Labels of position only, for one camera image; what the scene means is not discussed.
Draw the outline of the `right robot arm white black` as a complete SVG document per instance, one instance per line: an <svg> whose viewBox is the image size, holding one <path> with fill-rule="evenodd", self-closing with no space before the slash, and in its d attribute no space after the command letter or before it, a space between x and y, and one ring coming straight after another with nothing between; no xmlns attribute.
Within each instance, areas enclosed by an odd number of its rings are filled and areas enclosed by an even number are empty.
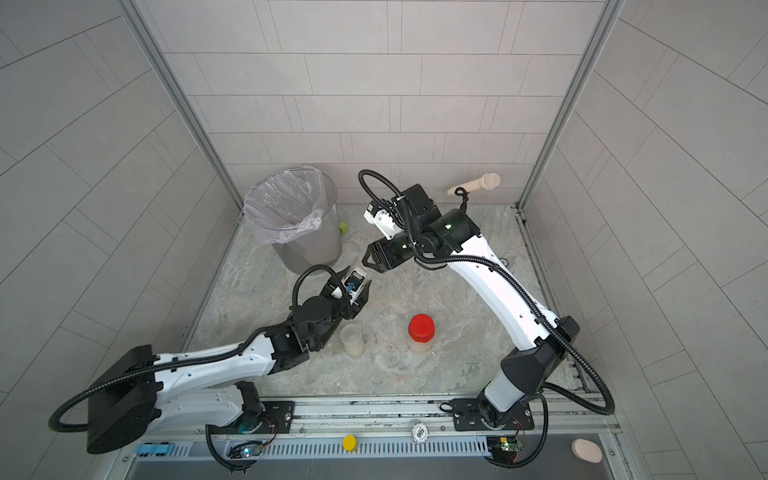
<svg viewBox="0 0 768 480"><path fill-rule="evenodd" d="M379 273L408 260L425 269L447 266L478 293L511 337L513 350L478 396L474 414L487 427L505 427L513 412L543 389L593 413L614 413L615 402L607 384L572 344L580 332L578 323L569 316L557 316L521 285L469 217L465 204L443 213L420 185L401 190L370 169L359 171L358 181L371 199L367 219L383 235L367 247L365 265ZM602 404L549 382L550 374L566 356L571 356L594 382Z"/></svg>

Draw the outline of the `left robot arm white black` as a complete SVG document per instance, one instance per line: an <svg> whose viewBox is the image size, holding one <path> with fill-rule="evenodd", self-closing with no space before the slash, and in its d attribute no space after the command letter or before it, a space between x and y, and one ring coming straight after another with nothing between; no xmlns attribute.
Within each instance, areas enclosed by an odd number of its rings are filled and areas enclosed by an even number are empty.
<svg viewBox="0 0 768 480"><path fill-rule="evenodd" d="M171 423L228 427L264 410L252 380L291 370L321 351L345 320L368 301L370 273L314 265L291 292L285 321L259 327L245 340L188 353L129 350L48 420L57 433L87 435L86 450L117 450Z"/></svg>

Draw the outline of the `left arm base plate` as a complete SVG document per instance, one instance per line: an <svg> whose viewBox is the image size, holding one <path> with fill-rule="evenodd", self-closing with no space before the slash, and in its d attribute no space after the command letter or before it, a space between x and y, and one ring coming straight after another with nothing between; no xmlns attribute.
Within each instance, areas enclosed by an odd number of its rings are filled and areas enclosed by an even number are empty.
<svg viewBox="0 0 768 480"><path fill-rule="evenodd" d="M211 425L214 435L272 435L290 431L295 403L292 401L267 401L261 410L243 406L234 420L221 425Z"/></svg>

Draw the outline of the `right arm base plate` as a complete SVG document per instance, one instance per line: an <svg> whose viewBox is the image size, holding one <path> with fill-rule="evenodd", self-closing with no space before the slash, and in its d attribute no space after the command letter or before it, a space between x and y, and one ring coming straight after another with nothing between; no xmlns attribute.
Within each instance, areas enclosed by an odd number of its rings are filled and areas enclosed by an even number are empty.
<svg viewBox="0 0 768 480"><path fill-rule="evenodd" d="M454 428L466 431L533 430L535 427L529 404L515 403L506 412L499 413L490 404L476 398L455 398L442 402L441 412L452 417Z"/></svg>

